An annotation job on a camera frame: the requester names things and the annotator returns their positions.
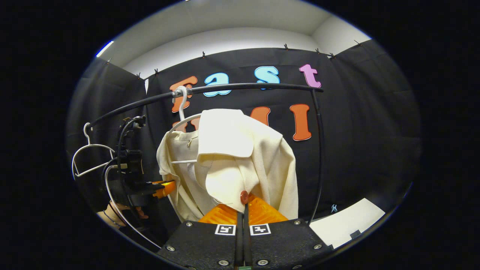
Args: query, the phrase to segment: clothing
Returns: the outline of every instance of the clothing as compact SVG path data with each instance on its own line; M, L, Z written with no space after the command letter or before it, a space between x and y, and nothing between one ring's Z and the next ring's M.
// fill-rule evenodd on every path
M198 221L218 203L243 213L243 190L289 220L298 217L292 149L279 132L241 110L204 110L198 130L165 134L156 157L163 180L176 181L168 197L180 221Z

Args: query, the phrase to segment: white hanger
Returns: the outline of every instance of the white hanger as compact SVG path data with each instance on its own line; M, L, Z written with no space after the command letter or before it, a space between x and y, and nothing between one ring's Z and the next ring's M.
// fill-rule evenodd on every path
M93 167L93 168L91 168L91 169L89 169L89 170L86 170L86 171L84 171L83 173L78 173L77 164L75 164L75 157L77 156L78 153L80 153L80 151L82 151L82 150L84 150L84 149L87 149L87 148L90 148L90 147L103 147L103 148L107 148L108 150L110 150L110 156L111 156L112 159L113 159L113 153L115 152L113 149L111 149L110 147L108 147L108 146L106 146L106 145L90 144L90 137L87 135L87 131L86 131L86 128L87 128L87 126L88 126L89 124L90 124L90 123L86 123L86 124L84 125L84 135L85 135L85 137L87 138L87 145L81 147L80 149L78 149L78 150L75 152L75 154L73 155L73 158L72 158L72 176L73 176L73 179L74 179L74 180L75 180L75 176L76 176L76 177L80 177L80 176L82 176L82 175L84 175L84 174L86 174L86 173L89 173L89 172L91 172L91 171L93 171L93 170L96 170L96 169L101 168L101 167L103 167L103 166L105 166L105 165L108 164L108 162L106 162L106 163L103 163L103 164L98 165L98 166L96 166L96 167Z
M197 118L200 118L200 116L202 115L201 113L198 113L198 114L195 114L195 115L192 115L190 117L187 117L185 118L185 115L183 114L183 105L185 105L185 102L187 101L187 88L185 86L179 86L175 91L182 91L183 92L183 99L181 101L181 104L180 104L180 109L179 109L179 114L180 114L180 122L178 122L176 125L174 125L172 127L172 129L170 129L170 131L168 132L167 134L167 138L170 136L170 134L172 134L172 132L178 128L179 126L183 125L184 123L190 121L190 120L193 120L193 119L197 119ZM197 160L179 160L179 161L172 161L172 164L179 164L179 163L195 163L197 162Z

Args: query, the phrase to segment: orange letter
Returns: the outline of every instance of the orange letter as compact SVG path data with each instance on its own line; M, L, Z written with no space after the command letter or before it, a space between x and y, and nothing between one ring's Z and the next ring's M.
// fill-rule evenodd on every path
M270 114L269 107L257 107L252 110L250 117L268 125L268 115Z
M198 82L197 77L191 76L186 78L185 80L179 81L176 84L173 84L170 86L170 90L175 91L179 86L185 86L186 88L191 88L192 85L196 84ZM178 97L175 99L175 104L173 105L172 112L178 112L180 109L180 104L182 101L183 97ZM190 106L190 102L186 101L185 105L183 105L183 108L186 108Z
M308 131L307 112L310 109L307 104L295 104L290 106L290 110L295 115L295 134L293 139L296 141L308 140L312 137Z
M174 127L174 126L175 126L176 124L178 124L178 123L180 123L180 121L173 123L173 124L172 124L172 127ZM175 130L176 130L176 131L182 131L182 132L185 132L185 133L186 133L186 132L187 132L187 123L186 123L186 122L183 123L182 125L180 125L179 127L177 127Z
M190 123L192 124L192 126L195 127L195 130L198 130L198 124L200 123L200 118L193 119L190 121Z

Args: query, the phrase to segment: red button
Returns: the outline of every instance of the red button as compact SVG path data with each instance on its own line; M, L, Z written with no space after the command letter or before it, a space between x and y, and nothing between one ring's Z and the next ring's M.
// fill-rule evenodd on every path
M240 201L242 202L242 204L247 204L248 203L248 192L247 191L242 191L240 193Z

